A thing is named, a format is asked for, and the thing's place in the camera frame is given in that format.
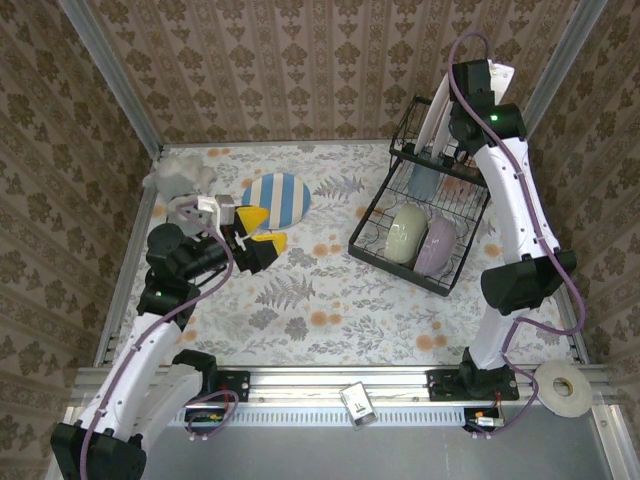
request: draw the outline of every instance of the purple cable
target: purple cable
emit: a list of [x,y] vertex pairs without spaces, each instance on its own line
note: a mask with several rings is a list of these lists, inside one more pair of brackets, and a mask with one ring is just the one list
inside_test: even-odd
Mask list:
[[531,191],[529,190],[529,185],[527,185],[524,175],[521,175],[522,169],[520,168],[520,164],[518,163],[518,160],[515,158],[511,150],[509,150],[509,148],[505,145],[502,139],[500,139],[500,137],[498,137],[498,135],[491,129],[491,127],[487,125],[484,122],[484,120],[482,120],[482,118],[473,110],[473,107],[471,107],[469,102],[467,102],[467,100],[464,98],[464,96],[462,95],[462,92],[460,91],[460,88],[458,88],[458,85],[456,84],[455,77],[453,76],[454,58],[460,44],[469,37],[481,38],[484,41],[484,44],[486,47],[487,58],[491,59],[492,57],[491,42],[485,33],[477,32],[477,31],[467,32],[463,34],[460,38],[458,38],[453,44],[453,46],[451,47],[451,51],[449,52],[449,61],[447,65],[447,73],[449,75],[449,84],[451,86],[451,90],[453,90],[453,93],[458,99],[458,101],[460,102],[460,105],[462,105],[462,108],[464,108],[465,111],[469,114],[469,116],[473,118],[473,120],[478,125],[480,125],[480,127],[487,133],[487,135],[489,135],[489,137],[491,137],[491,139],[496,143],[496,145],[498,145],[498,147],[500,147],[500,149],[504,152],[504,154],[509,159],[509,162],[511,163],[514,170],[516,171],[518,180],[520,181],[520,186],[522,187],[522,192],[524,194],[524,199],[527,204],[529,215],[531,216],[531,219],[532,219],[533,230],[537,236],[537,240],[538,242],[540,242],[540,246],[544,250],[545,254],[549,257],[549,259],[551,260],[551,263],[553,264],[555,269],[558,271],[558,274],[560,275],[564,283],[567,285],[567,288],[571,291],[571,294],[573,295],[578,305],[578,321],[573,328],[570,328],[568,330],[560,330],[557,328],[549,327],[548,325],[544,325],[543,323],[536,322],[535,320],[531,320],[530,318],[527,318],[527,317],[518,317],[514,321],[513,325],[511,326],[511,329],[507,334],[507,337],[504,340],[504,343],[502,344],[502,358],[504,362],[509,366],[509,368],[511,368],[514,372],[524,375],[529,380],[531,380],[531,383],[533,386],[533,393],[529,398],[529,401],[522,408],[522,410],[520,410],[518,414],[515,417],[513,417],[511,421],[509,421],[504,427],[500,429],[496,429],[491,433],[488,433],[488,432],[484,433],[485,436],[491,436],[491,435],[497,435],[498,433],[508,430],[510,427],[513,426],[514,423],[516,423],[520,418],[522,418],[522,415],[536,400],[536,397],[538,396],[538,391],[540,389],[540,386],[538,385],[538,382],[536,381],[533,375],[530,375],[524,370],[516,367],[507,358],[507,351],[509,349],[509,344],[511,343],[511,340],[513,339],[513,336],[515,335],[516,330],[518,329],[518,325],[520,323],[528,323],[529,325],[533,325],[534,327],[537,327],[541,330],[544,330],[546,332],[553,333],[556,335],[573,335],[574,333],[577,333],[580,330],[582,330],[582,327],[584,327],[587,311],[584,304],[584,300],[582,299],[582,296],[578,291],[578,287],[576,287],[576,285],[573,283],[573,281],[569,277],[569,274],[564,270],[564,268],[562,268],[562,265],[560,265],[560,262],[558,262],[558,259],[554,255],[553,251],[551,250],[551,247],[549,247],[549,244],[547,243],[546,239],[543,236],[542,227],[540,226],[540,221],[538,219],[538,216],[536,215],[535,206],[533,205]]
[[133,344],[134,348],[131,348],[129,350],[129,352],[127,352],[127,356],[125,357],[125,359],[123,360],[122,364],[120,365],[120,368],[118,368],[118,371],[114,374],[113,380],[111,380],[111,383],[109,384],[109,387],[107,388],[107,391],[105,392],[104,396],[102,397],[102,400],[100,401],[100,405],[98,406],[93,418],[91,419],[91,423],[89,424],[89,428],[87,428],[87,433],[85,433],[84,439],[82,440],[82,448],[80,449],[80,479],[81,480],[88,480],[88,478],[89,478],[88,474],[87,474],[87,454],[89,453],[89,443],[91,441],[91,435],[93,435],[93,432],[95,431],[96,426],[98,425],[98,421],[100,420],[101,412],[104,411],[105,407],[109,403],[109,400],[111,399],[111,395],[113,394],[113,391],[115,390],[118,382],[120,381],[120,379],[122,378],[122,375],[124,374],[125,370],[127,369],[127,365],[129,365],[129,362],[131,362],[131,359],[136,354],[136,352],[139,350],[140,346],[149,337],[149,335],[151,335],[153,333],[153,331],[156,328],[158,328],[160,325],[162,325],[163,323],[171,320],[178,313],[182,312],[183,310],[186,310],[187,308],[191,307],[192,305],[195,305],[200,300],[202,300],[202,299],[208,297],[209,295],[215,293],[216,291],[220,290],[220,288],[222,288],[222,286],[225,283],[227,283],[229,278],[231,278],[231,273],[233,272],[233,254],[231,253],[231,249],[229,248],[229,245],[227,245],[227,242],[225,242],[222,238],[220,238],[220,236],[217,234],[217,232],[215,231],[214,228],[203,224],[200,220],[198,220],[197,218],[195,218],[195,217],[193,217],[193,216],[191,216],[191,215],[189,215],[188,213],[185,212],[185,209],[187,207],[192,207],[193,205],[194,205],[193,202],[184,203],[182,205],[178,205],[177,210],[180,213],[180,215],[182,215],[187,220],[189,220],[190,222],[192,222],[195,225],[197,225],[198,227],[200,227],[202,230],[204,230],[209,235],[211,235],[213,237],[213,239],[216,240],[220,245],[222,245],[222,248],[224,249],[224,252],[227,254],[227,261],[228,261],[228,264],[229,264],[229,268],[227,268],[227,270],[225,271],[224,277],[222,277],[222,279],[216,285],[211,287],[209,290],[207,290],[203,294],[197,296],[196,298],[193,298],[193,299],[189,300],[188,302],[183,303],[182,305],[180,305],[179,307],[175,308],[171,312],[167,313],[164,317],[160,318],[155,323],[153,323],[147,330],[145,330],[142,333],[142,335],[140,335],[140,338]]
[[[187,405],[193,405],[195,403],[208,402],[212,398],[221,397],[222,395],[230,395],[233,397],[233,407],[231,407],[231,411],[224,416],[224,418],[220,422],[220,425],[218,425],[216,429],[213,432],[211,432],[210,435],[208,435],[209,438],[215,437],[216,435],[218,435],[222,431],[222,429],[226,427],[227,423],[231,421],[231,419],[236,413],[236,410],[238,409],[238,404],[240,403],[240,397],[238,397],[238,394],[233,390],[220,390],[219,392],[210,393],[209,395],[205,395],[204,397],[196,398],[195,400],[187,404]],[[196,417],[191,417],[189,419],[189,423],[187,423],[187,431],[191,435],[196,435],[196,433],[193,431],[192,426],[193,426],[193,420],[198,416],[199,415],[197,415]]]

